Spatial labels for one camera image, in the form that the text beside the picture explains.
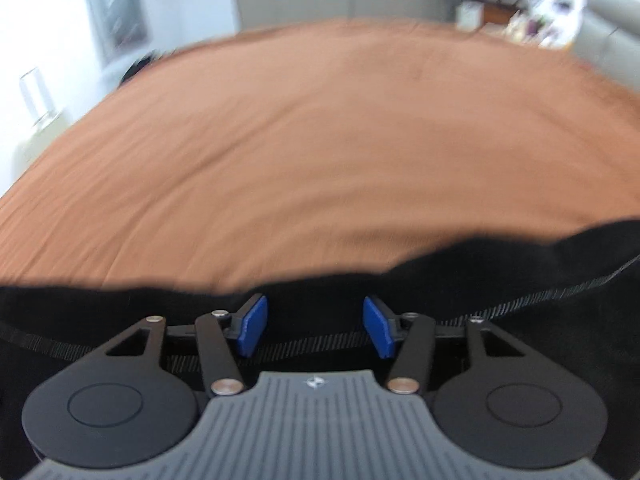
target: white logo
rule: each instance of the white logo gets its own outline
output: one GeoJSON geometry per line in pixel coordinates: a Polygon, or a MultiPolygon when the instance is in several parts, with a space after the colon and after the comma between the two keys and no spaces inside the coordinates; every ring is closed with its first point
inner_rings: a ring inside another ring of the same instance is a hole
{"type": "Polygon", "coordinates": [[[313,377],[309,377],[305,381],[305,384],[309,388],[313,388],[314,390],[317,390],[318,388],[322,388],[326,384],[326,381],[322,377],[318,377],[314,375],[313,377]]]}

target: brown fabric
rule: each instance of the brown fabric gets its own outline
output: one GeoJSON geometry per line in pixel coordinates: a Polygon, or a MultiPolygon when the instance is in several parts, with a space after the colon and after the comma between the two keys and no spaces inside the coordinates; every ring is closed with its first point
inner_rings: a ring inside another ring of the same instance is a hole
{"type": "Polygon", "coordinates": [[[332,22],[143,70],[0,202],[0,281],[231,290],[640,213],[640,96],[570,53],[332,22]]]}

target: black cloth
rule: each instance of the black cloth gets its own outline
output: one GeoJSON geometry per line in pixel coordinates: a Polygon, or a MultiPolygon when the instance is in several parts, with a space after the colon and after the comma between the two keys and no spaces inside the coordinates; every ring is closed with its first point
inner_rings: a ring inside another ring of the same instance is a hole
{"type": "MultiPolygon", "coordinates": [[[[640,221],[631,220],[550,245],[473,238],[380,275],[271,283],[226,296],[158,288],[0,288],[0,477],[20,478],[36,464],[20,410],[43,380],[143,317],[190,324],[211,310],[236,310],[253,292],[270,302],[262,348],[337,334],[351,335],[331,340],[356,344],[267,352],[271,358],[243,364],[252,378],[264,369],[372,368],[383,375],[387,364],[370,344],[357,343],[366,295],[438,322],[511,310],[494,322],[586,380],[605,401],[609,425],[596,463],[619,479],[640,468],[640,221]]],[[[177,374],[198,387],[194,370],[177,374]]]]}

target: gray ribbed plate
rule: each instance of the gray ribbed plate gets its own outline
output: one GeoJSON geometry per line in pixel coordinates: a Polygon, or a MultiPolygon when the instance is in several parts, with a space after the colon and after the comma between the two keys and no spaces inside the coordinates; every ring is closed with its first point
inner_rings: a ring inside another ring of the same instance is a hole
{"type": "Polygon", "coordinates": [[[264,372],[254,388],[209,402],[171,451],[117,470],[45,460],[27,480],[610,480],[587,459],[517,471],[450,442],[417,396],[380,387],[369,371],[264,372]]]}

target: mattress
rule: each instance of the mattress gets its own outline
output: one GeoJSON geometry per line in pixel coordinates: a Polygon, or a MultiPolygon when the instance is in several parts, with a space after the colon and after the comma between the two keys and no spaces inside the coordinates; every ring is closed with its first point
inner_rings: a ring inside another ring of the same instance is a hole
{"type": "Polygon", "coordinates": [[[0,200],[0,281],[228,292],[640,213],[640,95],[566,52],[324,22],[145,68],[0,200]]]}

